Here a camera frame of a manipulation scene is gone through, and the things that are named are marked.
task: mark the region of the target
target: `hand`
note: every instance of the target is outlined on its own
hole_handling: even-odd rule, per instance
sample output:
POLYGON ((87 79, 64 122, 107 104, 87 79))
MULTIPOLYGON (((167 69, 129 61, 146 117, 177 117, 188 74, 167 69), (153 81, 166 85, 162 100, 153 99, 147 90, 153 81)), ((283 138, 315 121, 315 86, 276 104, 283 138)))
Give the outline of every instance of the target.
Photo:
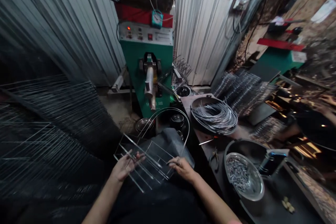
POLYGON ((184 157, 175 157, 168 161, 169 167, 177 171, 177 173, 187 180, 189 183, 193 183, 197 176, 188 161, 184 157))
POLYGON ((320 112, 322 115, 327 115, 331 113, 329 108, 321 104, 315 104, 315 109, 317 112, 320 112))
POLYGON ((125 178, 135 169, 135 167, 146 158, 144 157, 144 153, 140 154, 137 152, 135 155, 136 159, 133 159, 130 155, 131 152, 132 150, 119 159, 111 172, 112 178, 123 182, 125 178))

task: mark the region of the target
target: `wrist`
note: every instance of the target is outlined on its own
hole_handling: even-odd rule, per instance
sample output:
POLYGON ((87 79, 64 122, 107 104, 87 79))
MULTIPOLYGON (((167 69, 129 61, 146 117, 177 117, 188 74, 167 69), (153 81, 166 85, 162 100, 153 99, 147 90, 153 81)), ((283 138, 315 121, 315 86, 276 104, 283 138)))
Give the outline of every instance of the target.
POLYGON ((197 182, 199 181, 199 179, 200 179, 200 175, 197 173, 197 172, 195 172, 193 175, 192 175, 192 177, 191 177, 191 179, 190 179, 190 184, 192 184, 193 186, 195 186, 196 184, 197 184, 197 182))
POLYGON ((122 186, 122 184, 124 183, 123 180, 119 180, 117 176, 113 173, 111 173, 110 177, 108 178, 108 181, 110 184, 113 184, 115 186, 122 186))

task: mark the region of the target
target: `control panel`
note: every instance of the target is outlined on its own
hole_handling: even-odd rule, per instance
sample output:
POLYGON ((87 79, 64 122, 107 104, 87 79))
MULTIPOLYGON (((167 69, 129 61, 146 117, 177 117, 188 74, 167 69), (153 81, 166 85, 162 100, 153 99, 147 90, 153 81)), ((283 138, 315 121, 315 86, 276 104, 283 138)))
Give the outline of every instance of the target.
POLYGON ((149 25, 123 22, 119 24, 119 40, 139 43, 161 44, 173 46, 173 29, 156 29, 149 25))

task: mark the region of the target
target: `pliers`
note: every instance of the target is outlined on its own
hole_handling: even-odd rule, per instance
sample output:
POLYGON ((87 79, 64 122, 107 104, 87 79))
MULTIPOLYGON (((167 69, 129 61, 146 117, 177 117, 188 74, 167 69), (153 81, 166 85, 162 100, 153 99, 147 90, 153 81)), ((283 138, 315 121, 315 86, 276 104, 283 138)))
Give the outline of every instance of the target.
POLYGON ((215 147, 215 151, 212 152, 212 155, 209 157, 209 165, 211 167, 212 160, 216 158, 216 168, 215 172, 218 172, 219 170, 219 158, 218 158, 218 152, 217 152, 217 147, 215 147))

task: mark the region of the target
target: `pipe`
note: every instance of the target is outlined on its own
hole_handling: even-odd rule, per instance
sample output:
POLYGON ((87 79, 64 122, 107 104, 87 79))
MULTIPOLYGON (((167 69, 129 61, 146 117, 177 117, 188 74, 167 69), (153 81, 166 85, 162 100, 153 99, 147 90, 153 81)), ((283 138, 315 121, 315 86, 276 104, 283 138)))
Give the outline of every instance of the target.
POLYGON ((145 81, 145 96, 148 99, 153 97, 154 89, 153 89, 153 80, 154 80, 154 70, 153 67, 150 66, 147 68, 147 76, 145 81))
MULTIPOLYGON (((261 1, 262 0, 250 0, 250 3, 248 5, 247 9, 245 10, 246 15, 241 22, 242 27, 245 27, 245 26, 247 27, 248 23, 251 22, 254 14, 258 10, 258 6, 259 6, 261 1)), ((216 85, 218 83, 218 81, 221 78, 223 72, 225 71, 230 59, 235 55, 239 43, 240 43, 240 34, 239 33, 234 34, 231 38, 231 41, 230 41, 228 47, 226 48, 225 53, 223 54, 222 62, 219 64, 219 67, 217 69, 215 77, 212 80, 211 87, 213 87, 213 85, 216 85)))

